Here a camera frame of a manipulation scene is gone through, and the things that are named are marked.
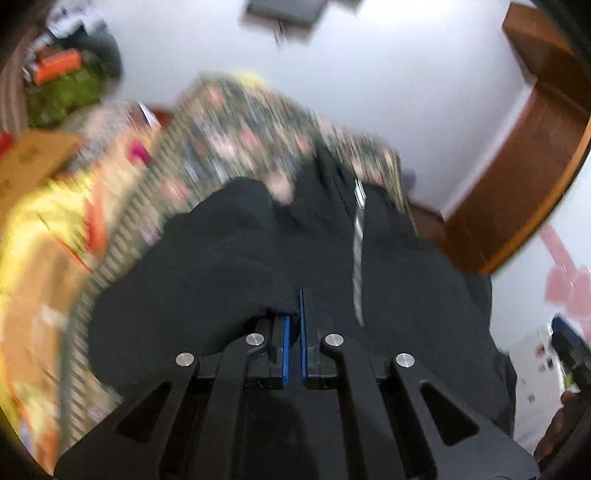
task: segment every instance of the wooden furniture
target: wooden furniture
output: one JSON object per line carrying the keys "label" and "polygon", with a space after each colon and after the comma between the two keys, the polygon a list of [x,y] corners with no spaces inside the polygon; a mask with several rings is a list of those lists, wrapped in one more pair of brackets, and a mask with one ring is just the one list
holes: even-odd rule
{"label": "wooden furniture", "polygon": [[512,134],[445,223],[440,248],[462,270],[491,273],[535,232],[587,155],[591,83],[541,10],[511,4],[504,30],[538,77]]}

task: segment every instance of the orange object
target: orange object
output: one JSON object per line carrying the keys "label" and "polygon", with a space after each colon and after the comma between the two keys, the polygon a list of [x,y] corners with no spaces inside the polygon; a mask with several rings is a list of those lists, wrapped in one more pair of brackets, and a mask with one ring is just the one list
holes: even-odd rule
{"label": "orange object", "polygon": [[70,50],[61,51],[37,63],[35,83],[42,85],[81,68],[82,56],[76,49],[71,48]]}

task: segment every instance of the blue strip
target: blue strip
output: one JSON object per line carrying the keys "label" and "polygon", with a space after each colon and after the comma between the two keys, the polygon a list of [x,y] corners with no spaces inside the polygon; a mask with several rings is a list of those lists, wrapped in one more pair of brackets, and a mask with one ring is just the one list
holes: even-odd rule
{"label": "blue strip", "polygon": [[285,315],[283,324],[283,386],[290,381],[290,316]]}
{"label": "blue strip", "polygon": [[301,380],[308,381],[308,342],[306,337],[306,313],[304,312],[304,292],[297,294],[300,305],[300,347],[301,347]]}

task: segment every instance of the floral blanket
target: floral blanket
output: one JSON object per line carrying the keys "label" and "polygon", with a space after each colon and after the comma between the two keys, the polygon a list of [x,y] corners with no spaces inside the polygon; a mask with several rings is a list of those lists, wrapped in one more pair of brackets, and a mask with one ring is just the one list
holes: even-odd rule
{"label": "floral blanket", "polygon": [[398,154],[353,135],[281,95],[230,79],[202,79],[181,99],[157,140],[153,161],[115,228],[106,254],[69,313],[61,363],[61,451],[100,422],[117,393],[92,375],[87,324],[94,301],[158,241],[166,220],[186,212],[232,177],[263,180],[281,197],[323,141],[363,181],[384,186],[408,213]]}

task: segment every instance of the silver bolt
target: silver bolt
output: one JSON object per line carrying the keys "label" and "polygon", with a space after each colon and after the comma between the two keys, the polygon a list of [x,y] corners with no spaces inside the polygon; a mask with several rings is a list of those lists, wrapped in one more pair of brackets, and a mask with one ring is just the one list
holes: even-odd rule
{"label": "silver bolt", "polygon": [[330,346],[341,346],[345,339],[341,337],[338,333],[329,333],[327,336],[324,337],[324,341],[328,343]]}
{"label": "silver bolt", "polygon": [[265,337],[263,337],[260,333],[251,333],[246,337],[246,342],[252,346],[260,345],[264,341]]}
{"label": "silver bolt", "polygon": [[188,352],[183,352],[177,355],[177,365],[180,367],[188,367],[194,362],[194,360],[195,357]]}
{"label": "silver bolt", "polygon": [[414,357],[410,353],[399,353],[396,355],[396,363],[404,368],[411,368],[414,365]]}

